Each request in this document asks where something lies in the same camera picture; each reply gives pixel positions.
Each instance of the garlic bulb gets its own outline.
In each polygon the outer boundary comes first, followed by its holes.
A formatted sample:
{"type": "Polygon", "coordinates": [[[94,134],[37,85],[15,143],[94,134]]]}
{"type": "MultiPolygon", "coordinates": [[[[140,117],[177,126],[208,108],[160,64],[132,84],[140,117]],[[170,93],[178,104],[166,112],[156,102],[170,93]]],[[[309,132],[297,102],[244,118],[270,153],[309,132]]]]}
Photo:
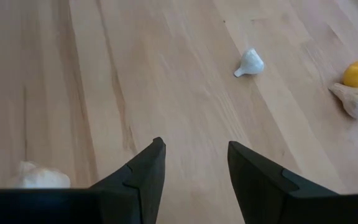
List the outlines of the garlic bulb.
{"type": "Polygon", "coordinates": [[[346,112],[358,119],[358,88],[335,83],[329,89],[342,101],[346,112]]]}
{"type": "Polygon", "coordinates": [[[240,68],[234,72],[234,76],[240,77],[244,74],[257,75],[263,72],[264,68],[265,64],[256,50],[250,49],[242,55],[240,68]]]}
{"type": "Polygon", "coordinates": [[[20,174],[11,185],[23,189],[69,188],[70,178],[58,170],[40,167],[32,162],[21,162],[20,174]]]}

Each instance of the white garlic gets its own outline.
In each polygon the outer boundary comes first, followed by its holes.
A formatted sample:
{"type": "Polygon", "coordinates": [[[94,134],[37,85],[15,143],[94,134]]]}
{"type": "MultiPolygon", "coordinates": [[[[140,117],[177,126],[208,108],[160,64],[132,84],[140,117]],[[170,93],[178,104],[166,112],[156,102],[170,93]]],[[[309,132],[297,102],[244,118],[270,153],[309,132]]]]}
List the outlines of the white garlic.
{"type": "Polygon", "coordinates": [[[242,55],[240,68],[234,72],[234,76],[240,77],[244,74],[257,75],[263,72],[264,68],[264,61],[259,57],[256,50],[250,49],[242,55]]]}
{"type": "Polygon", "coordinates": [[[70,178],[58,170],[40,167],[32,162],[21,162],[19,176],[11,185],[23,189],[69,188],[70,178]]]}
{"type": "Polygon", "coordinates": [[[342,101],[346,112],[358,119],[358,88],[335,83],[329,89],[342,101]]]}

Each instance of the wood grain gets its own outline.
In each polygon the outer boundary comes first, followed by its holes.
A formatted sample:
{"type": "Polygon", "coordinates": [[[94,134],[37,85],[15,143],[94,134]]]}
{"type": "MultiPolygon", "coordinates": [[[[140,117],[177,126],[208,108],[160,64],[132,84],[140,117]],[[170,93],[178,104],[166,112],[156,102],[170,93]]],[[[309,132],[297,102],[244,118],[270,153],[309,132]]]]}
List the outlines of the wood grain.
{"type": "Polygon", "coordinates": [[[0,0],[0,187],[23,160],[87,187],[161,136],[158,223],[243,223],[230,140],[358,193],[328,91],[355,60],[358,0],[0,0]],[[249,47],[266,69],[235,78],[249,47]]]}

